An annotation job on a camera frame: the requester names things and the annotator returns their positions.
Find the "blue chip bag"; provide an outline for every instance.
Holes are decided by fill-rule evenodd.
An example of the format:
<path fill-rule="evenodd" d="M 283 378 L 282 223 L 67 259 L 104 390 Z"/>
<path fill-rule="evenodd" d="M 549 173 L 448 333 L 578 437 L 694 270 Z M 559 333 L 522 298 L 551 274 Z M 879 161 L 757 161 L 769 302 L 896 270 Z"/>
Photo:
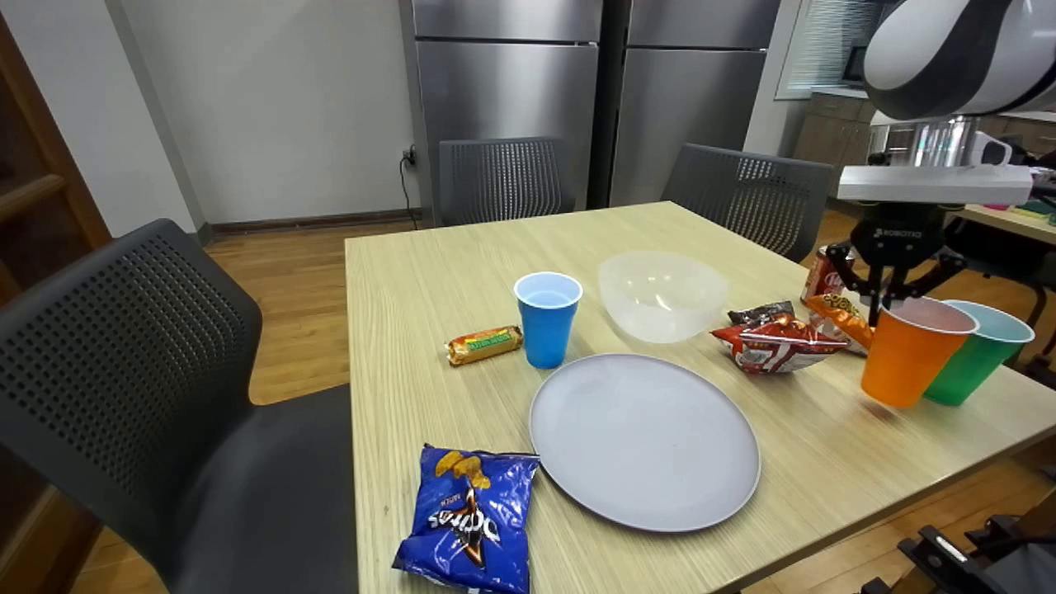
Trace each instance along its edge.
<path fill-rule="evenodd" d="M 440 584 L 528 594 L 534 456 L 422 446 L 412 535 L 394 566 Z"/>

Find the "orange cup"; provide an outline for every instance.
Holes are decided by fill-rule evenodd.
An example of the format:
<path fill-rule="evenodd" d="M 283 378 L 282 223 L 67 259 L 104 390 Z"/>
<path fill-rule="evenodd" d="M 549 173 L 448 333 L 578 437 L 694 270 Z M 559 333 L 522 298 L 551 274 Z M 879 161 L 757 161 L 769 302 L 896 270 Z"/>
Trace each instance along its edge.
<path fill-rule="evenodd" d="M 942 299 L 905 299 L 891 311 L 880 311 L 869 345 L 861 390 L 891 408 L 919 407 L 931 378 L 973 330 L 973 316 Z"/>

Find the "stainless steel refrigerator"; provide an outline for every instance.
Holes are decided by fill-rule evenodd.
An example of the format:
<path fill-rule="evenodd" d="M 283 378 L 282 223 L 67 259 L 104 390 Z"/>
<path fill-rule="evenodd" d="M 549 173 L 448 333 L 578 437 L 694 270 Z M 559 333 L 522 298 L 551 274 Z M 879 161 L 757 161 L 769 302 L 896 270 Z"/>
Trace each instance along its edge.
<path fill-rule="evenodd" d="M 461 200 L 477 181 L 467 161 L 477 159 L 540 154 L 571 208 L 588 205 L 602 4 L 402 0 L 425 216 L 467 216 Z M 461 161 L 461 172 L 443 178 L 451 161 Z M 531 167 L 540 165 L 509 167 L 509 183 L 518 173 L 531 178 Z"/>
<path fill-rule="evenodd" d="M 590 205 L 664 198 L 683 142 L 744 147 L 779 0 L 612 0 Z"/>

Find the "cup rim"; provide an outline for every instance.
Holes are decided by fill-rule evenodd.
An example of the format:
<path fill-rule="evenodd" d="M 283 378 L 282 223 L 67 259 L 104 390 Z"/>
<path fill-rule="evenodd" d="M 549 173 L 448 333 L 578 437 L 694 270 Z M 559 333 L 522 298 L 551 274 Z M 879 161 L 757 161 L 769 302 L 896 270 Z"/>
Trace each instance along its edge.
<path fill-rule="evenodd" d="M 978 302 L 978 299 L 943 299 L 943 302 L 949 302 L 949 308 L 956 308 L 956 311 L 966 308 L 966 311 L 962 311 L 962 314 L 966 314 L 966 316 L 972 316 L 972 308 L 978 308 L 978 311 L 986 311 L 989 316 L 1005 316 L 1005 321 L 1011 321 L 1013 326 L 1022 330 L 1022 341 L 1011 341 L 1011 337 L 986 333 L 985 322 L 979 322 L 979 326 L 978 326 L 978 337 L 985 337 L 985 341 L 1017 343 L 1017 345 L 1035 341 L 1035 330 L 1032 330 L 1026 321 L 1020 321 L 1020 316 L 1013 316 L 1013 314 L 1008 314 L 1008 311 L 996 311 L 996 308 L 989 308 L 989 302 Z"/>
<path fill-rule="evenodd" d="M 912 321 L 912 316 L 900 314 L 900 308 L 908 308 L 908 302 L 942 308 L 942 311 L 949 311 L 949 314 L 955 314 L 955 316 L 963 316 L 966 326 L 962 330 L 962 326 L 934 326 L 934 322 Z M 943 302 L 943 299 L 934 299 L 934 298 L 900 299 L 898 308 L 889 308 L 884 314 L 896 316 L 896 321 L 900 321 L 900 322 L 922 326 L 922 330 L 927 330 L 927 333 L 972 337 L 972 333 L 979 330 L 979 321 L 973 321 L 972 314 L 963 314 L 963 311 L 956 311 L 956 308 L 951 308 L 951 302 Z"/>
<path fill-rule="evenodd" d="M 531 308 L 537 308 L 537 311 L 564 311 L 564 308 L 571 308 L 571 302 L 580 302 L 580 298 L 583 298 L 583 283 L 580 283 L 578 278 L 561 274 L 561 270 L 531 270 L 531 274 L 522 274 L 522 278 L 514 279 L 514 298 L 518 298 L 522 302 L 528 302 L 528 299 L 522 298 L 522 286 L 525 286 L 528 279 L 534 279 L 534 278 L 561 278 L 561 279 L 567 279 L 567 283 L 576 286 L 576 292 L 564 298 L 561 302 L 546 302 L 546 308 L 531 302 Z"/>

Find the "chair backrest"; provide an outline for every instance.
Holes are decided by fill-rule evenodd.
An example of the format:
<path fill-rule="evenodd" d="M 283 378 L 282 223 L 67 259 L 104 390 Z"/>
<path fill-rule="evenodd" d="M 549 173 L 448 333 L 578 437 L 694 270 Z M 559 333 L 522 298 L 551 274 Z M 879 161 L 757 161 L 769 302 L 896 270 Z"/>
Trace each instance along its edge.
<path fill-rule="evenodd" d="M 814 246 L 834 178 L 834 167 L 822 161 L 683 146 L 667 198 L 789 259 L 802 259 Z"/>
<path fill-rule="evenodd" d="M 564 138 L 440 142 L 440 221 L 500 221 L 571 211 Z"/>
<path fill-rule="evenodd" d="M 252 413 L 257 302 L 172 221 L 0 311 L 0 442 L 162 573 L 205 457 Z"/>

